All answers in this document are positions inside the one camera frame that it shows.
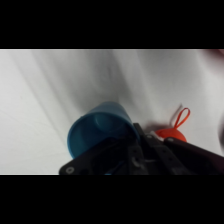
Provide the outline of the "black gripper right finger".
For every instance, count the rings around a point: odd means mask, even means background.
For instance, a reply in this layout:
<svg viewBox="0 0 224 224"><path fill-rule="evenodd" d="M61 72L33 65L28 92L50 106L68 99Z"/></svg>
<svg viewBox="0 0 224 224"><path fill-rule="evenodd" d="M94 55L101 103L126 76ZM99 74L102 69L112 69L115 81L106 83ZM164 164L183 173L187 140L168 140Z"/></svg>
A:
<svg viewBox="0 0 224 224"><path fill-rule="evenodd" d="M160 141L138 123L134 127L150 175L224 175L223 156L173 137Z"/></svg>

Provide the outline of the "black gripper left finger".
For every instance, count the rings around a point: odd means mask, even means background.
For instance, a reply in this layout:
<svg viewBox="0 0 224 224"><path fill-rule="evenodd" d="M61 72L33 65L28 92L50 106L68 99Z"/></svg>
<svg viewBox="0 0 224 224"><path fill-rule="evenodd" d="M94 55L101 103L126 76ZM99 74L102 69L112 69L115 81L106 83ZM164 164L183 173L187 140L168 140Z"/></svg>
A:
<svg viewBox="0 0 224 224"><path fill-rule="evenodd" d="M104 175L128 158L131 137L107 138L59 169L60 175Z"/></svg>

